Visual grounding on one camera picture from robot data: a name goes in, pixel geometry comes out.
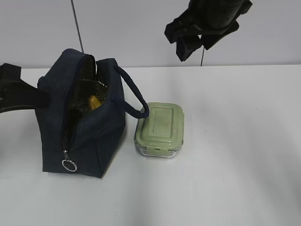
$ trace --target black object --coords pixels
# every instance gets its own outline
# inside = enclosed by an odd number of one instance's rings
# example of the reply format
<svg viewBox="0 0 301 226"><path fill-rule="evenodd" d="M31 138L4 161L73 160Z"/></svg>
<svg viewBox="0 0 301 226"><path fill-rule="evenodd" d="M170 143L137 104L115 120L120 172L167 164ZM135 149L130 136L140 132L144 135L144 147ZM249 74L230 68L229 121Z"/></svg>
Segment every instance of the black object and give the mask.
<svg viewBox="0 0 301 226"><path fill-rule="evenodd" d="M21 80L21 67L10 64L0 66L0 113L35 109L48 104L47 93Z"/></svg>
<svg viewBox="0 0 301 226"><path fill-rule="evenodd" d="M208 50L237 31L236 19L251 6L250 0L190 0L188 9L166 26L165 35L176 42L176 54L185 61L202 45Z"/></svg>
<svg viewBox="0 0 301 226"><path fill-rule="evenodd" d="M36 108L44 172L101 178L124 131L125 112L136 118L149 115L138 88L115 59L100 60L96 64L97 73L92 55L67 49L39 79L38 89L51 98L48 107ZM144 112L125 102L121 77L143 104ZM74 107L83 98L80 86L83 80L100 81L108 88L105 102L93 111L79 112Z"/></svg>

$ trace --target black cable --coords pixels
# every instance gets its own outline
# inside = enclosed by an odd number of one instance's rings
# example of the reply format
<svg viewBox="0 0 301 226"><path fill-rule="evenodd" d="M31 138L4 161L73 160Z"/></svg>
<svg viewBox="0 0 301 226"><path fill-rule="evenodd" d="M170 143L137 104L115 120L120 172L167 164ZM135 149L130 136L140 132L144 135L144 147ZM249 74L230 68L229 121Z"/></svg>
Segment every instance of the black cable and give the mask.
<svg viewBox="0 0 301 226"><path fill-rule="evenodd" d="M202 54L201 67L203 66L204 52L205 52L205 47L203 46L203 54Z"/></svg>
<svg viewBox="0 0 301 226"><path fill-rule="evenodd" d="M74 20L75 20L77 35L79 36L79 44L80 44L81 52L84 52L83 43L81 42L81 37L80 37L80 32L79 32L79 24L77 23L77 18L76 18L76 14L75 14L73 0L71 0L71 5L72 5L72 10L73 10L73 16L74 16Z"/></svg>

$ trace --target white wall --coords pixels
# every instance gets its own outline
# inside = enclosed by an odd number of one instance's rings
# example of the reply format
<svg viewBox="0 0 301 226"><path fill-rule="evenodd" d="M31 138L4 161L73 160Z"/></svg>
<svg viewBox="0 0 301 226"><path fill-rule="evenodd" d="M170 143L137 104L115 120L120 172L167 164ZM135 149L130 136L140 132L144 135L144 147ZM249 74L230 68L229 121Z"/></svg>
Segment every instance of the white wall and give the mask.
<svg viewBox="0 0 301 226"><path fill-rule="evenodd" d="M252 0L240 29L205 53L204 65L301 64L298 0ZM199 65L201 51L181 63L164 36L189 0L74 0L84 50L121 66ZM79 49L69 0L2 0L0 64L50 67L65 48Z"/></svg>

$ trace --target food container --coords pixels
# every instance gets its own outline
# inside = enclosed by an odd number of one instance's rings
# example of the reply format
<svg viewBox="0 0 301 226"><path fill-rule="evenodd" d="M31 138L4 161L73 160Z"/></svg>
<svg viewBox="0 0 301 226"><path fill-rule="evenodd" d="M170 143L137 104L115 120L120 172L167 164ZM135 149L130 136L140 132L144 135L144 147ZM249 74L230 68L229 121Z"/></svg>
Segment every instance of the food container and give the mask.
<svg viewBox="0 0 301 226"><path fill-rule="evenodd" d="M134 140L142 155L174 157L183 145L184 113L179 105L148 103L150 115L139 119Z"/></svg>

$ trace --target bag handle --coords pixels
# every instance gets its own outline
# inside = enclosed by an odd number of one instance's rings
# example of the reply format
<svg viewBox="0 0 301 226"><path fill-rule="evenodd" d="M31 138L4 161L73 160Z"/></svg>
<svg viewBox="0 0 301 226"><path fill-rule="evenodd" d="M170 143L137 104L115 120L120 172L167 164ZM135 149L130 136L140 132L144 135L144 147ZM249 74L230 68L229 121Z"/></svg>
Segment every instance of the bag handle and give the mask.
<svg viewBox="0 0 301 226"><path fill-rule="evenodd" d="M134 95L138 98L138 100L141 102L141 104L144 107L144 112L140 112L136 109L134 109L128 102L124 100L115 100L116 103L121 106L127 113L129 113L131 116L137 119L141 118L147 118L150 115L150 109L143 99L142 94L140 93L139 89L131 79L131 77L119 66L114 66L115 70L121 75L123 80L126 82L126 84L130 87L131 91L134 93Z"/></svg>

